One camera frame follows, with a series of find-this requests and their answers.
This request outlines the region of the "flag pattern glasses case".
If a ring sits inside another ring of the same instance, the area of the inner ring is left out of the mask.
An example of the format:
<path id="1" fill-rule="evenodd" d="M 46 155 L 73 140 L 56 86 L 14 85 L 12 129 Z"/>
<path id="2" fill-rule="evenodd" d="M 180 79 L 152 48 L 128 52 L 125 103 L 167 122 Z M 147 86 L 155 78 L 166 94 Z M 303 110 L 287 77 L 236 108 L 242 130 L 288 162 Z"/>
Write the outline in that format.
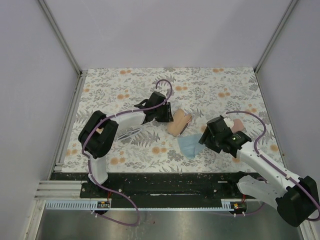
<path id="1" fill-rule="evenodd" d="M 173 122 L 169 122 L 166 126 L 166 130 L 169 134 L 177 137 L 181 135 L 184 130 L 192 121 L 192 115 L 186 113 L 183 109 L 179 108 L 173 115 Z"/>

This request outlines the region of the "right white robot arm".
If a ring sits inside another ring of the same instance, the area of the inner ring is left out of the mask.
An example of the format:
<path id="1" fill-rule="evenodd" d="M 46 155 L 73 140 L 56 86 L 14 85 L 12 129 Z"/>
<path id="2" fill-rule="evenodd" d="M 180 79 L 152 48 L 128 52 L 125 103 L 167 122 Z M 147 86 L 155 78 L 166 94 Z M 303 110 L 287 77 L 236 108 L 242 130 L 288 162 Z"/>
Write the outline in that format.
<path id="1" fill-rule="evenodd" d="M 236 131 L 235 121 L 220 115 L 207 122 L 199 143 L 216 153 L 224 152 L 253 168 L 263 180 L 243 174 L 228 184 L 233 198 L 247 195 L 277 210 L 280 217 L 293 227 L 312 221 L 310 215 L 320 210 L 316 181 L 304 178 L 279 165 L 258 148 L 258 142 L 241 130 Z"/>

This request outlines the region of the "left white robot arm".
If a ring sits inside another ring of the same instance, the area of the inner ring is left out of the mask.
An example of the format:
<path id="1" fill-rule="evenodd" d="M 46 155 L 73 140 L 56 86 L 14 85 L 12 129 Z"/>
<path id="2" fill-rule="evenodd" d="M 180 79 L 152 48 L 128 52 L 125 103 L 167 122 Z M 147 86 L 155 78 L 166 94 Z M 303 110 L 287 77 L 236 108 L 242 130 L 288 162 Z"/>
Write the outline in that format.
<path id="1" fill-rule="evenodd" d="M 107 116 L 100 110 L 95 111 L 83 129 L 78 141 L 81 153 L 89 163 L 88 177 L 93 182 L 91 192 L 98 198 L 107 195 L 109 186 L 106 170 L 106 156 L 115 140 L 130 138 L 141 131 L 140 126 L 156 121 L 170 123 L 173 121 L 169 98 L 160 92 L 153 92 L 148 99 L 136 104 L 134 109 Z"/>

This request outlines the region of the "blue cleaning cloth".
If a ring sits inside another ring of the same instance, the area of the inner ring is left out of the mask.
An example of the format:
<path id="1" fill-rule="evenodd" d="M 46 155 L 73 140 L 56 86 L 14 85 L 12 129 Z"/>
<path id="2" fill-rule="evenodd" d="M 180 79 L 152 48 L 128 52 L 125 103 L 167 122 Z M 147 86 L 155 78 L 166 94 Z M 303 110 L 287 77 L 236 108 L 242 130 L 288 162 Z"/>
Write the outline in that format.
<path id="1" fill-rule="evenodd" d="M 203 144 L 199 143 L 202 134 L 192 134 L 188 136 L 180 136 L 177 138 L 180 152 L 188 159 L 194 159 L 204 148 Z"/>

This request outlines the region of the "pink glasses case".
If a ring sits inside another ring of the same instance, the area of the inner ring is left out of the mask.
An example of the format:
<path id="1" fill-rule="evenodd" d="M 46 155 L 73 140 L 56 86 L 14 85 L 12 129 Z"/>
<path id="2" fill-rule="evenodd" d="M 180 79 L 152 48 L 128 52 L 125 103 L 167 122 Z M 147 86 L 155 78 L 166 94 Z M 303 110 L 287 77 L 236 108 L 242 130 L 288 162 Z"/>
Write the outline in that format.
<path id="1" fill-rule="evenodd" d="M 231 128 L 231 131 L 233 133 L 236 133 L 238 131 L 243 131 L 245 129 L 243 122 L 240 119 L 234 119 L 233 120 L 233 127 Z"/>

